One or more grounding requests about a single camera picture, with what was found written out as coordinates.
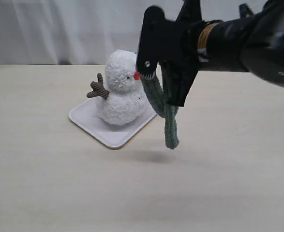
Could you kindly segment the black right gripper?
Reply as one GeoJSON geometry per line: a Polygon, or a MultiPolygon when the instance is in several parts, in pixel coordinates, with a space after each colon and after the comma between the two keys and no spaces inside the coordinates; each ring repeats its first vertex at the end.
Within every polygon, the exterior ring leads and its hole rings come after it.
{"type": "Polygon", "coordinates": [[[198,71],[226,71],[226,22],[202,19],[199,0],[185,0],[176,21],[153,5],[144,12],[136,58],[141,77],[152,79],[160,63],[161,102],[183,107],[198,71]]]}

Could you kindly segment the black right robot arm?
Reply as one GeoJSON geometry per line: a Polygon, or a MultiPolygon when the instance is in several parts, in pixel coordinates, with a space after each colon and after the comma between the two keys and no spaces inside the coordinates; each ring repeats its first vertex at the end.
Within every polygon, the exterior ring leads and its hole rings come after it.
{"type": "Polygon", "coordinates": [[[186,0],[176,20],[153,5],[144,12],[136,69],[152,79],[166,69],[167,102],[183,106],[199,71],[252,73],[284,87],[284,0],[269,0],[261,12],[239,6],[238,19],[206,21],[200,1],[186,0]]]}

